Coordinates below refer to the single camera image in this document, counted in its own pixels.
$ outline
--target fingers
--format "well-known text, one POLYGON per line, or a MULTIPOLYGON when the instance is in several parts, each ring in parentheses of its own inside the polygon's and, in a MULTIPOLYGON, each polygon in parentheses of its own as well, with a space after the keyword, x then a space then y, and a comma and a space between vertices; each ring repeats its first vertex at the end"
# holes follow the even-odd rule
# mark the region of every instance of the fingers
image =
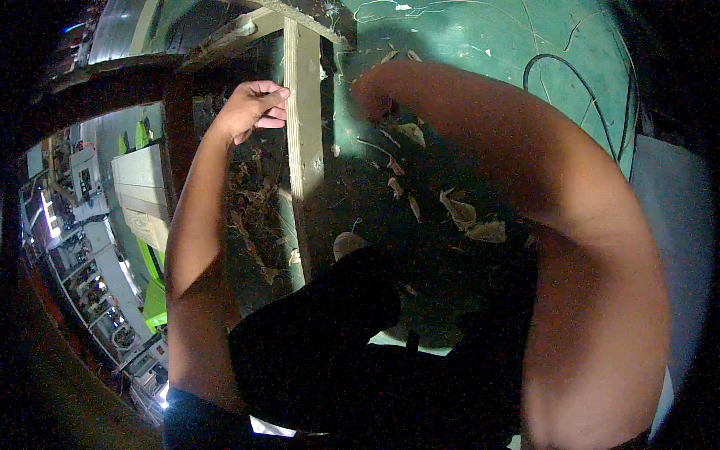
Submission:
POLYGON ((290 96, 290 90, 288 88, 282 88, 278 89, 276 91, 271 92, 270 94, 267 94, 266 96, 263 96, 259 99, 260 103, 263 105, 263 111, 267 111, 268 109, 272 109, 273 107, 278 107, 280 104, 285 102, 285 99, 290 96))
POLYGON ((257 128, 283 128, 284 126, 284 120, 275 119, 273 117, 261 117, 260 120, 255 122, 255 127, 257 128))
POLYGON ((280 119, 280 120, 287 120, 287 112, 285 111, 285 109, 283 109, 281 107, 271 108, 264 115, 270 116, 270 117, 275 117, 276 119, 280 119))

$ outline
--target dry leaf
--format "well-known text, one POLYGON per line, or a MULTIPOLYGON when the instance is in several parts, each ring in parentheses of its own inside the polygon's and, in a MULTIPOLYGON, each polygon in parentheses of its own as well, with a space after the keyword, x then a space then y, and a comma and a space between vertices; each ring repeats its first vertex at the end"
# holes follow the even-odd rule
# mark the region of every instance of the dry leaf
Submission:
POLYGON ((501 243, 505 242, 508 236, 505 234, 505 222, 493 220, 492 222, 478 223, 465 235, 473 240, 484 242, 501 243))
POLYGON ((300 263, 300 250, 297 248, 294 248, 292 250, 292 253, 290 253, 290 260, 288 260, 287 265, 291 266, 293 264, 299 264, 300 263))
POLYGON ((420 205, 418 204, 418 201, 415 200, 415 197, 412 195, 408 195, 408 201, 410 201, 410 208, 413 210, 415 219, 418 220, 418 223, 422 223, 423 221, 420 220, 420 205))
POLYGON ((387 61, 393 59, 398 53, 399 52, 397 50, 393 50, 392 52, 388 53, 383 59, 381 59, 380 64, 385 64, 387 61))
POLYGON ((450 216, 453 222, 455 222, 455 225, 457 225, 460 230, 467 230, 472 227, 475 224, 475 220, 477 220, 475 208, 471 204, 450 200, 447 194, 451 191, 452 189, 449 191, 440 191, 440 203, 445 205, 445 208, 450 212, 450 216))
POLYGON ((386 138, 390 139, 390 142, 392 142, 393 144, 395 144, 396 147, 400 148, 400 144, 399 144, 395 139, 392 138, 392 136, 390 135, 390 133, 388 133, 388 132, 385 131, 385 130, 380 130, 380 132, 381 132, 386 138))
POLYGON ((404 284, 402 287, 404 287, 405 290, 408 291, 408 294, 414 295, 416 297, 418 296, 418 291, 414 290, 413 287, 409 284, 404 284))
POLYGON ((408 50, 408 59, 418 61, 419 63, 423 62, 423 60, 420 59, 418 54, 413 52, 412 50, 408 50))
POLYGON ((456 202, 461 202, 467 198, 467 191, 453 191, 450 197, 452 197, 452 200, 455 200, 456 202))
POLYGON ((276 246, 284 246, 285 244, 287 244, 288 242, 290 242, 291 239, 292 239, 291 236, 284 236, 283 238, 280 238, 280 239, 276 240, 276 241, 275 241, 275 245, 276 245, 276 246))
POLYGON ((397 163, 396 160, 391 159, 389 163, 387 163, 387 168, 392 170, 392 172, 395 175, 405 175, 405 171, 400 167, 400 164, 397 163))
POLYGON ((523 245, 523 248, 528 248, 529 246, 533 245, 537 239, 538 237, 535 235, 528 236, 528 238, 525 239, 525 244, 523 245))
POLYGON ((387 181, 388 187, 392 187, 392 196, 396 199, 399 199, 402 197, 402 187, 400 187, 400 183, 397 182, 397 179, 393 176, 390 180, 387 181))
POLYGON ((280 275, 280 271, 278 269, 269 269, 267 267, 261 268, 261 272, 263 277, 265 277, 265 281, 268 282, 270 286, 272 286, 275 281, 275 277, 280 275))
POLYGON ((408 136, 413 142, 425 148, 425 135, 419 126, 414 123, 405 123, 397 126, 398 130, 405 136, 408 136))

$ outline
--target teal painted surface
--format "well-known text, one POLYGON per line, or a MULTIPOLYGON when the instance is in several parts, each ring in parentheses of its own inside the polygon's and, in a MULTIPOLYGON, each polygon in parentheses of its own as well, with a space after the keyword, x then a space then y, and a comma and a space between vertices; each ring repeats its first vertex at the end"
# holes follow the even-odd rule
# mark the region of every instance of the teal painted surface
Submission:
MULTIPOLYGON (((405 58, 406 50, 413 50, 423 60, 435 60, 518 87, 522 87, 525 65, 535 55, 561 56, 595 92, 619 151, 630 63, 603 2, 527 0, 527 11, 522 1, 408 2, 409 9, 403 9, 403 1, 392 0, 350 0, 346 4, 358 21, 358 50, 336 53, 340 69, 335 75, 336 119, 340 118, 336 121, 337 143, 348 143, 347 125, 359 126, 347 116, 351 110, 347 101, 349 82, 395 48, 400 51, 396 58, 405 58)), ((582 128, 609 153, 590 96, 569 68, 555 60, 541 60, 533 67, 528 87, 546 102, 549 97, 552 105, 575 123, 582 123, 582 128), (540 82, 541 72, 547 93, 540 82)), ((630 161, 631 151, 625 150, 620 165, 626 177, 630 161)))

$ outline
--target corrugated metal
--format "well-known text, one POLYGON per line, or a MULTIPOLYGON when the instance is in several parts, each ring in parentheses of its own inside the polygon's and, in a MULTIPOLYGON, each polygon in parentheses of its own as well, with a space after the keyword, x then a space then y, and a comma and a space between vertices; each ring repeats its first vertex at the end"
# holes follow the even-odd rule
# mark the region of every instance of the corrugated metal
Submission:
POLYGON ((88 64, 130 56, 144 0, 109 0, 95 30, 88 64))

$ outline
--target floor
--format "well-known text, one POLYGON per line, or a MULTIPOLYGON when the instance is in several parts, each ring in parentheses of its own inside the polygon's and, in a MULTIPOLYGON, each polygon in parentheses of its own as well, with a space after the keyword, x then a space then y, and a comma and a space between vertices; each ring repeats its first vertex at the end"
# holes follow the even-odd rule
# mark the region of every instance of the floor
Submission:
MULTIPOLYGON (((123 29, 116 35, 131 38, 134 31, 131 19, 135 17, 137 23, 142 2, 111 0, 110 4, 113 11, 123 13, 115 14, 114 19, 108 18, 106 28, 123 29)), ((433 158, 422 158, 420 149, 403 137, 395 136, 402 144, 401 149, 396 149, 378 130, 355 120, 354 106, 348 100, 352 82, 391 51, 399 51, 396 58, 406 58, 412 50, 423 60, 435 60, 522 86, 528 61, 539 53, 553 53, 569 61, 595 92, 618 153, 631 63, 615 22, 602 1, 440 0, 403 4, 394 0, 348 0, 346 5, 358 22, 358 48, 353 53, 336 49, 323 60, 330 73, 330 78, 323 81, 323 119, 327 124, 323 129, 325 186, 316 193, 315 199, 318 210, 310 236, 314 249, 312 265, 322 268, 330 264, 334 237, 350 229, 386 248, 398 262, 409 292, 414 292, 406 296, 401 322, 387 331, 388 338, 403 340, 412 328, 420 333, 421 345, 447 351, 459 338, 455 318, 462 312, 482 307, 482 303, 489 300, 488 287, 503 277, 507 258, 516 257, 525 243, 527 230, 511 212, 491 201, 487 190, 466 168, 453 167, 451 151, 426 125, 422 131, 428 149, 436 155, 433 158), (357 136, 396 151, 396 158, 408 173, 401 182, 417 198, 423 223, 418 223, 407 202, 392 198, 392 191, 387 188, 388 172, 373 167, 373 163, 384 166, 386 158, 372 147, 358 143, 357 136), (339 146, 339 157, 333 155, 332 144, 339 146), (504 220, 508 242, 492 244, 463 238, 447 220, 445 209, 438 201, 439 192, 450 188, 465 192, 465 202, 476 207, 478 217, 504 220)), ((172 8, 166 3, 156 17, 143 52, 184 52, 233 14, 237 14, 236 9, 212 0, 174 1, 172 8)), ((105 53, 124 55, 120 40, 112 40, 110 36, 112 33, 107 32, 102 38, 106 42, 101 42, 116 50, 105 53)), ((254 48, 251 57, 263 59, 262 56, 275 65, 259 68, 252 58, 246 58, 246 62, 253 61, 253 76, 281 82, 282 67, 278 63, 282 60, 282 37, 273 35, 264 42, 264 53, 254 48)), ((97 48, 94 52, 101 55, 101 50, 97 48)), ((590 96, 568 67, 555 60, 539 61, 530 74, 528 90, 564 112, 609 152, 610 145, 590 96)), ((103 118, 107 133, 103 139, 107 139, 108 148, 117 147, 115 133, 137 120, 131 117, 137 113, 131 111, 103 118)), ((406 119, 415 120, 410 115, 406 119)), ((632 152, 627 149, 630 144, 624 146, 619 164, 626 177, 631 165, 632 152)), ((257 141, 245 145, 233 165, 234 176, 240 172, 243 162, 254 164, 253 154, 257 149, 266 161, 264 159, 254 176, 235 187, 238 192, 259 192, 263 173, 277 173, 277 185, 289 190, 287 165, 279 162, 284 157, 284 146, 282 135, 258 135, 257 141)), ((240 197, 230 198, 231 208, 244 208, 236 203, 244 202, 240 197)), ((297 245, 294 229, 288 226, 292 224, 292 217, 287 201, 278 197, 274 206, 284 209, 283 218, 270 226, 274 229, 271 233, 256 239, 256 246, 264 252, 264 264, 279 271, 272 285, 263 277, 252 255, 248 255, 247 243, 236 229, 230 229, 228 276, 236 286, 236 299, 245 312, 301 284, 296 265, 286 263, 297 245), (278 246, 276 243, 285 236, 288 236, 287 242, 278 246)))

